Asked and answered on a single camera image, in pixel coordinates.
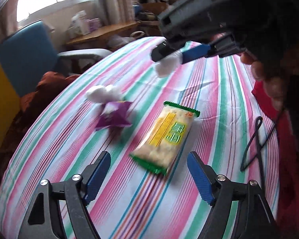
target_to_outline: red clothing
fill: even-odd
[[[262,111],[272,120],[278,112],[263,89],[263,83],[256,81],[252,94]],[[288,113],[284,112],[277,125],[279,139],[280,192],[277,223],[282,231],[299,230],[299,153],[296,151]]]

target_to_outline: green package edge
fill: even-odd
[[[192,108],[189,108],[189,107],[186,107],[186,106],[179,105],[179,104],[174,103],[174,102],[165,101],[164,105],[169,105],[169,106],[172,106],[172,107],[176,107],[176,108],[180,108],[180,109],[192,112],[192,113],[194,113],[196,115],[196,117],[199,117],[199,115],[200,115],[200,111],[192,109]],[[141,159],[141,158],[139,158],[139,157],[137,157],[135,155],[132,155],[132,154],[130,154],[129,156],[136,163],[138,163],[140,166],[142,166],[146,170],[149,170],[150,172],[155,173],[155,174],[163,174],[164,176],[166,176],[167,170],[168,170],[167,168],[159,166],[159,165],[154,164],[152,162],[149,162],[147,160]]]

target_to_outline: white cotton ball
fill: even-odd
[[[122,93],[117,86],[110,84],[105,87],[105,90],[106,90],[106,100],[108,102],[118,102],[123,100]]]
[[[103,85],[92,86],[86,91],[85,98],[94,103],[106,103],[107,90]]]
[[[159,62],[156,62],[155,71],[158,77],[163,78],[171,74],[178,66],[182,64],[182,60],[182,52],[177,50]]]

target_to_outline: blue chair backrest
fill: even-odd
[[[58,53],[42,21],[26,26],[0,44],[1,67],[20,97],[33,92],[57,62]]]

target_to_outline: brown cloth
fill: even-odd
[[[47,72],[36,91],[20,99],[21,110],[15,116],[0,148],[0,183],[9,161],[26,132],[44,109],[79,75],[65,78],[56,72]]]

